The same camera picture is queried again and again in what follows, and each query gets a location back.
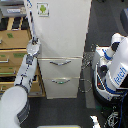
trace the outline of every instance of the robot body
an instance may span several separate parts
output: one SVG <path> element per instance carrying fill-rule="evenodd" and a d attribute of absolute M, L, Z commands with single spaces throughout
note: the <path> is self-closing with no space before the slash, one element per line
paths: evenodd
<path fill-rule="evenodd" d="M 128 89 L 128 38 L 114 34 L 110 47 L 97 47 L 93 58 L 94 92 L 107 103 L 116 104 Z"/>

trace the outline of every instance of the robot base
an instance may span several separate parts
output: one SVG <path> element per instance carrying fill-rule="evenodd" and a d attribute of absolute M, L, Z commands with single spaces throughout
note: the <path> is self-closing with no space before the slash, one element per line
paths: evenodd
<path fill-rule="evenodd" d="M 119 103 L 119 99 L 114 99 L 112 98 L 111 101 L 105 99 L 102 95 L 100 95 L 100 93 L 97 91 L 97 84 L 95 84 L 95 76 L 94 76 L 94 70 L 91 69 L 91 78 L 92 78 L 92 88 L 93 88 L 93 94 L 96 98 L 96 100 L 104 106 L 116 106 Z"/>

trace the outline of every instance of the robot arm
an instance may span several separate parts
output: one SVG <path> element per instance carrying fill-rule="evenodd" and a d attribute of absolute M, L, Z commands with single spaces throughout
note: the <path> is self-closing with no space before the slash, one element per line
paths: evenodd
<path fill-rule="evenodd" d="M 33 45 L 29 42 L 27 51 L 17 73 L 14 87 L 9 88 L 2 95 L 0 101 L 0 128 L 20 128 L 20 124 L 29 113 L 28 93 L 37 67 L 37 53 L 40 42 Z"/>

